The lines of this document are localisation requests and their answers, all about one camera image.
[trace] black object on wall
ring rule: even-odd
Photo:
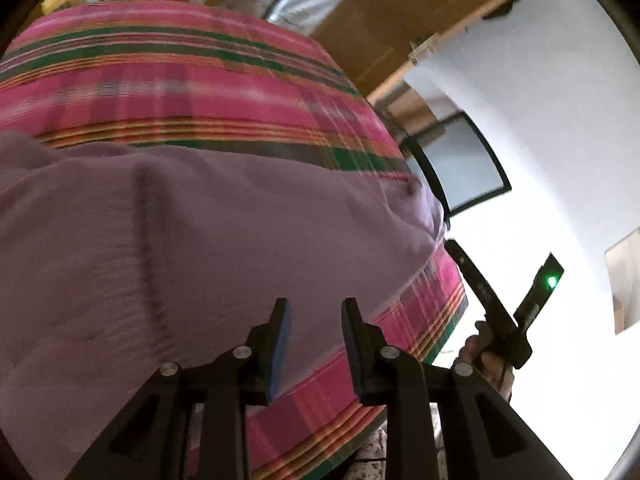
[[[442,204],[446,221],[511,190],[494,150],[464,112],[408,136],[400,150]]]

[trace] folded cloth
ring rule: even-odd
[[[373,319],[444,234],[418,182],[18,134],[0,204],[0,428],[34,480],[63,479],[158,365],[212,361],[279,296],[296,384],[340,348],[342,299]]]

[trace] plaid tablecloth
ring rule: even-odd
[[[409,175],[318,44],[228,10],[175,2],[110,2],[35,22],[0,63],[0,124],[57,148],[176,144],[372,178]],[[391,344],[431,361],[465,307],[458,270],[440,247],[376,323]],[[383,418],[382,409],[357,403],[340,351],[248,417],[254,478],[320,478]]]

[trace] metal bolt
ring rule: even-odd
[[[474,368],[469,363],[457,363],[453,370],[461,377],[469,377],[474,373]]]
[[[383,346],[380,355],[385,359],[395,359],[400,355],[400,351],[395,346]]]
[[[242,345],[234,348],[234,357],[236,359],[247,359],[251,355],[251,349],[248,346]]]
[[[160,367],[160,373],[165,377],[171,377],[178,373],[180,367],[176,363],[164,363]]]

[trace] brown wooden panel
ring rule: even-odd
[[[315,31],[364,95],[432,34],[444,33],[489,0],[344,0]]]

